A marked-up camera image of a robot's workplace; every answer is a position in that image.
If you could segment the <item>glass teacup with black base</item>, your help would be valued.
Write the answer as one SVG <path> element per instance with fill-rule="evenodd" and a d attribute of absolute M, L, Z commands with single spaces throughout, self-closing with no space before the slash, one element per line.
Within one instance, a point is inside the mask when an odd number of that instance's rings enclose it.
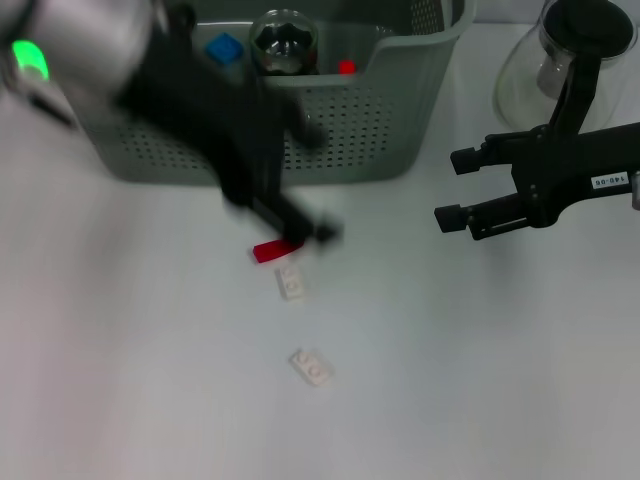
<path fill-rule="evenodd" d="M 263 76 L 316 75 L 318 43 L 315 23 L 291 9 L 266 12 L 249 30 L 251 59 Z"/>

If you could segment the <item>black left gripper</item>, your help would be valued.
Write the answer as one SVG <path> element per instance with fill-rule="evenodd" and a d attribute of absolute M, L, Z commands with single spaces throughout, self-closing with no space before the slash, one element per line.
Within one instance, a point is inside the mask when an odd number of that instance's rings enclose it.
<path fill-rule="evenodd" d="M 177 39 L 153 31 L 143 60 L 119 105 L 209 161 L 224 195 L 250 209 L 289 244 L 327 244 L 342 228 L 313 219 L 281 193 L 287 134 L 307 149 L 325 131 L 300 105 L 246 75 L 234 84 Z"/>

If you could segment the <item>white two-stud brick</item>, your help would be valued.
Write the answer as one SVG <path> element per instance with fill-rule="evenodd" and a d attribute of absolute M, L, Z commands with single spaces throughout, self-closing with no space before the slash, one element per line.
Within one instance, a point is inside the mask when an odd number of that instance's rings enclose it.
<path fill-rule="evenodd" d="M 316 351 L 299 349 L 289 358 L 289 364 L 309 385 L 320 387 L 334 376 L 334 369 Z"/>
<path fill-rule="evenodd" d="M 283 265 L 276 269 L 275 275 L 284 300 L 298 300 L 305 296 L 303 276 L 296 265 Z"/>

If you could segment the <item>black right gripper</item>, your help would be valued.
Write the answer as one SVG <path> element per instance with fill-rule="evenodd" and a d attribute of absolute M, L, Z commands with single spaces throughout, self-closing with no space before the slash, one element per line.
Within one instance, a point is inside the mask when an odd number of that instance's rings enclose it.
<path fill-rule="evenodd" d="M 518 193 L 470 206 L 438 207 L 442 233 L 468 230 L 476 241 L 554 225 L 569 206 L 632 192 L 640 172 L 640 122 L 570 137 L 533 131 L 491 134 L 478 150 L 451 153 L 457 175 L 510 165 Z"/>

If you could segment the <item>blue four-stud brick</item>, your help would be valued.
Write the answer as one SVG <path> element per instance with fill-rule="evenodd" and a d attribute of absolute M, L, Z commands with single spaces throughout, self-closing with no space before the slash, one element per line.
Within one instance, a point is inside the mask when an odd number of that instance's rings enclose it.
<path fill-rule="evenodd" d="M 208 58 L 227 66 L 242 58 L 244 46 L 228 33 L 221 33 L 205 45 L 204 52 Z"/>

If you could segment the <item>grey perforated storage bin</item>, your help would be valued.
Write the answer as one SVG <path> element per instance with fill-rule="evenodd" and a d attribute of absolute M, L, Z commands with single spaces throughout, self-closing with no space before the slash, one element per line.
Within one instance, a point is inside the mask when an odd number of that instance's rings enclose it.
<path fill-rule="evenodd" d="M 240 80 L 251 59 L 249 30 L 271 10 L 296 10 L 318 29 L 316 75 L 270 78 L 296 98 L 326 132 L 324 147 L 285 142 L 283 183 L 339 184 L 395 178 L 411 168 L 456 41 L 471 25 L 477 0 L 191 0 L 193 46 L 221 33 L 243 43 L 240 61 L 222 66 Z M 357 73 L 340 75 L 352 60 Z M 72 103 L 81 126 L 110 173 L 121 180 L 213 186 L 201 156 L 142 120 L 108 107 Z"/>

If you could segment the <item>dark red curved brick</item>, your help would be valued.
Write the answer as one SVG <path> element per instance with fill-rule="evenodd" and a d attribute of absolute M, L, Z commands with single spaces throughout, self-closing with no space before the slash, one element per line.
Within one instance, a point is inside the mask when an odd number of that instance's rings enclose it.
<path fill-rule="evenodd" d="M 278 239 L 256 245 L 252 249 L 252 256 L 258 264 L 264 264 L 290 255 L 303 246 L 303 242 L 291 243 L 285 239 Z"/>

